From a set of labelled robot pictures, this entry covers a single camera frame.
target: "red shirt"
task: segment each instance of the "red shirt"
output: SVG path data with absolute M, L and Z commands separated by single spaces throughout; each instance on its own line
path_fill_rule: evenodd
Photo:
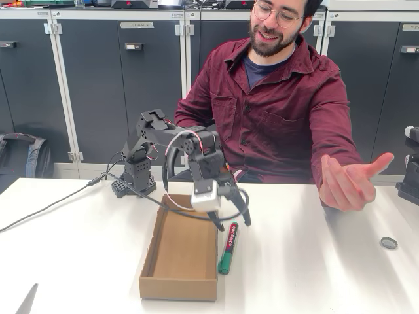
M 247 81 L 242 56 L 249 39 L 211 52 L 175 112 L 178 126 L 214 119 L 233 171 L 264 183 L 321 184 L 321 157 L 341 165 L 362 162 L 352 141 L 349 102 L 339 68 L 299 36 L 289 61 L 256 83 Z

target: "metal lid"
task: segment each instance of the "metal lid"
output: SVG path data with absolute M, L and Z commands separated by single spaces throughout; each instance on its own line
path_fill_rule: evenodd
M 397 247 L 397 241 L 390 237 L 383 237 L 380 242 L 387 249 L 394 250 Z

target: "man's right hand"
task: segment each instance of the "man's right hand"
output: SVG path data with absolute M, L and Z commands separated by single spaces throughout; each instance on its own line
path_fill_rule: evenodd
M 341 211 L 360 211 L 366 203 L 375 199 L 375 187 L 370 178 L 385 170 L 394 155 L 387 152 L 371 164 L 341 166 L 335 158 L 321 158 L 323 184 L 320 199 L 330 207 Z

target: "smiling man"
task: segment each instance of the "smiling man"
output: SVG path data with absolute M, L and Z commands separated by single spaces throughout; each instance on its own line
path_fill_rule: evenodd
M 362 164 L 339 68 L 301 35 L 320 2 L 256 1 L 250 38 L 212 51 L 179 102 L 175 123 L 214 120 L 239 182 L 315 182 L 328 206 L 360 210 L 375 197 L 369 179 L 393 155 Z

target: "navy t-shirt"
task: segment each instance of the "navy t-shirt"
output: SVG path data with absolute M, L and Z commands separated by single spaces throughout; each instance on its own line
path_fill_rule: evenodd
M 272 65 L 258 65 L 251 61 L 249 56 L 245 54 L 243 57 L 243 63 L 244 67 L 246 68 L 247 80 L 249 81 L 250 88 L 252 88 L 253 85 L 259 82 L 269 73 L 275 71 L 277 68 L 287 63 L 289 57 L 279 63 L 275 63 Z

